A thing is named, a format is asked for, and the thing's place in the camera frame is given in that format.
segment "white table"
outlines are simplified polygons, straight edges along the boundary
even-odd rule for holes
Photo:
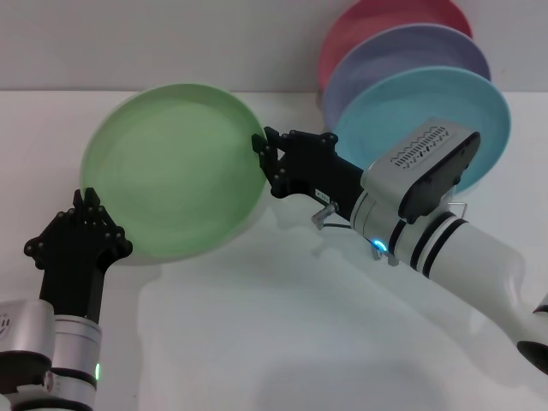
[[[22,253],[70,207],[85,145],[130,92],[0,92],[0,301],[36,298]],[[318,132],[312,94],[242,94],[281,131]],[[507,95],[513,132],[467,219],[527,259],[548,292],[548,94]],[[98,411],[540,410],[548,377],[481,314],[349,230],[316,231],[314,201],[265,195],[247,231],[199,257],[112,267]]]

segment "ventilation slot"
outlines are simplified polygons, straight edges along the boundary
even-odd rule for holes
[[[410,169],[433,152],[450,137],[447,128],[432,126],[404,147],[390,162],[402,169]]]

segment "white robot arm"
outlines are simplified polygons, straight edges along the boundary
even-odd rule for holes
[[[337,156],[334,134],[265,132],[253,149],[274,197],[306,194],[323,204],[313,216],[319,229],[333,213],[347,219],[389,264],[411,266],[481,311],[548,374],[548,297],[527,308],[522,256],[449,211],[479,133],[431,119],[364,171]]]

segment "stacked plates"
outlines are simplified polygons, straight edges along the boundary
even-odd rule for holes
[[[508,142],[509,109],[464,14],[446,0],[361,0],[329,31],[319,60],[325,125],[338,154],[367,169],[435,116],[479,131],[463,190]]]

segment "green plate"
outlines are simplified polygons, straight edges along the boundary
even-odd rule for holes
[[[80,185],[93,187],[136,253],[199,253],[227,239],[257,203],[265,177],[255,115],[228,92],[175,84],[130,98],[92,137]]]

